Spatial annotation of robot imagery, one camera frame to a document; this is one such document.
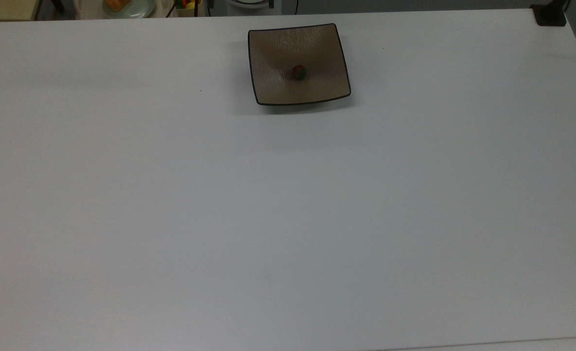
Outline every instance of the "square bowl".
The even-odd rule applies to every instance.
[[[346,60],[335,24],[254,30],[248,33],[249,66],[260,105],[299,105],[351,94]],[[305,78],[292,69],[302,65]]]

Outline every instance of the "table surface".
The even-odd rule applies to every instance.
[[[255,104],[247,31],[353,93]],[[0,23],[0,350],[576,337],[576,40],[528,9]]]
[[[33,20],[39,0],[0,0],[0,20]]]

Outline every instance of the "brown plate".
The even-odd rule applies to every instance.
[[[255,100],[260,105],[311,104],[351,94],[335,24],[266,29],[248,33]],[[305,66],[297,80],[292,69]]]

